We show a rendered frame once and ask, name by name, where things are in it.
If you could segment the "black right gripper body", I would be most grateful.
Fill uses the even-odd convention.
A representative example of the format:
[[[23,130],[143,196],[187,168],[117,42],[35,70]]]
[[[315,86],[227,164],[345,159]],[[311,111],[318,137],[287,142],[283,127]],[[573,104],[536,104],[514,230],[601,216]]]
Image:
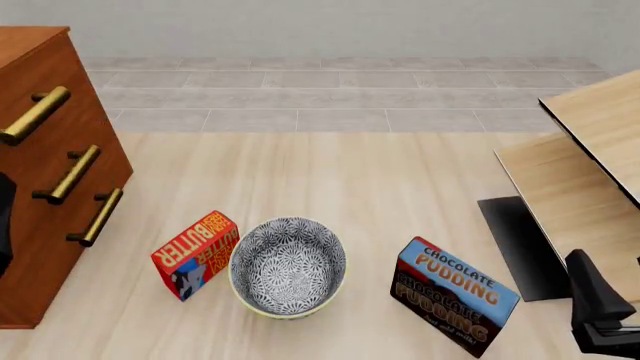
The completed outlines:
[[[571,320],[572,334],[582,353],[640,355],[640,325],[618,321],[585,323]]]

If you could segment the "flat black panel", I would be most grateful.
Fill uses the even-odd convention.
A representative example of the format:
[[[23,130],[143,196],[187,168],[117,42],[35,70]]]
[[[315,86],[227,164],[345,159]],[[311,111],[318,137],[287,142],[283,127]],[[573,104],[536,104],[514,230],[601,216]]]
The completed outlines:
[[[569,299],[565,266],[522,198],[499,197],[477,203],[522,299]]]

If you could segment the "red butter box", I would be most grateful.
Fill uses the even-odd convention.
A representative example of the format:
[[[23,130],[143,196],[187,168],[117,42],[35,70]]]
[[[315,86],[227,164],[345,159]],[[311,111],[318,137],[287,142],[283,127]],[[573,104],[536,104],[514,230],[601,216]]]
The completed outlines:
[[[214,210],[162,245],[150,258],[166,287],[184,302],[228,266],[239,240],[234,221]]]

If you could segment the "blue chocolate pudding box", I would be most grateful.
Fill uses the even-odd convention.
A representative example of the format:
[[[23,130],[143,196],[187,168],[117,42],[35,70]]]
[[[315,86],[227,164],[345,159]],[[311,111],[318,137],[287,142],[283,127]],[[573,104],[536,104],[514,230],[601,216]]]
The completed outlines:
[[[420,236],[398,254],[390,295],[477,359],[520,302],[515,291]]]

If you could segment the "pale wooden board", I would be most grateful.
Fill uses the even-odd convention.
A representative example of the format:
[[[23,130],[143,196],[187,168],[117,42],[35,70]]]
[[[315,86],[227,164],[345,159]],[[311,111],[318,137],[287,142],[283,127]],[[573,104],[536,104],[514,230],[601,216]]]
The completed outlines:
[[[640,209],[595,161],[562,134],[495,153],[559,257],[581,249],[620,293],[640,296]]]

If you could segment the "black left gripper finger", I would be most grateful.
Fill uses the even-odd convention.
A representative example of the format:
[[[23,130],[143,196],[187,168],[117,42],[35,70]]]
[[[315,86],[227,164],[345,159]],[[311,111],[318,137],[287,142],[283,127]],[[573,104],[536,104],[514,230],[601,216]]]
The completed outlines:
[[[15,182],[0,173],[0,278],[13,260],[10,226],[15,194]]]

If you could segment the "black white patterned bowl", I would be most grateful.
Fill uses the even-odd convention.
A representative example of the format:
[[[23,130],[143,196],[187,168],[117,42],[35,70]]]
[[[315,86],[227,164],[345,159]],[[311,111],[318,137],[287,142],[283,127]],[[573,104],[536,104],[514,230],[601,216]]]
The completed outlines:
[[[332,230],[309,218],[280,217],[242,236],[231,253],[228,275],[249,310],[275,320],[298,320],[335,298],[347,269],[347,253]]]

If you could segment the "wooden drawer front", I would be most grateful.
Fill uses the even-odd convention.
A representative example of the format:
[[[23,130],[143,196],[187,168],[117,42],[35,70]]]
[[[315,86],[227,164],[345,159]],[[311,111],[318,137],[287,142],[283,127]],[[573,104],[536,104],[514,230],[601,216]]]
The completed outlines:
[[[11,214],[13,260],[0,278],[0,329],[33,329],[51,305],[84,251],[67,242],[83,233],[101,206],[93,197],[123,188],[133,173],[130,164],[90,170],[62,205],[31,197],[16,185]]]
[[[98,211],[95,195],[132,173],[104,113],[53,117],[18,146],[0,144],[0,264],[66,246]]]
[[[34,93],[56,86],[71,92],[71,98],[18,146],[0,143],[0,173],[20,185],[35,182],[47,188],[72,166],[67,152],[104,146],[112,130],[66,31],[0,47],[0,52],[8,51],[16,54],[0,65],[0,130],[34,106]]]

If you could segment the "wooden cabinet with drawers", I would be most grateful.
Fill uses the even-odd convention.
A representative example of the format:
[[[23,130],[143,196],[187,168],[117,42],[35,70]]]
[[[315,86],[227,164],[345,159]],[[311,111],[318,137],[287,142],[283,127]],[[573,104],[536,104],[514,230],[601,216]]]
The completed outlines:
[[[0,329],[37,326],[132,166],[66,26],[0,26]]]

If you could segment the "pale wooden desk top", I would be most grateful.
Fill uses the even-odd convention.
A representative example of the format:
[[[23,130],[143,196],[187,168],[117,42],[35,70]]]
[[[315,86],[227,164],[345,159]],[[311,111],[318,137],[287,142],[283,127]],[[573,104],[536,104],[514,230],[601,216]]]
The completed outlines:
[[[640,209],[640,70],[538,102]]]

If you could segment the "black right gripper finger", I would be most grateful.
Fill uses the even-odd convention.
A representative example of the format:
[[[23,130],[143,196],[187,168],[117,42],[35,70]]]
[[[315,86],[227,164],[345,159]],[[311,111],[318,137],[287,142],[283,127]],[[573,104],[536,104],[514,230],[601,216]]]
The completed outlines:
[[[603,278],[582,249],[565,257],[572,292],[571,323],[598,323],[624,319],[624,299]]]

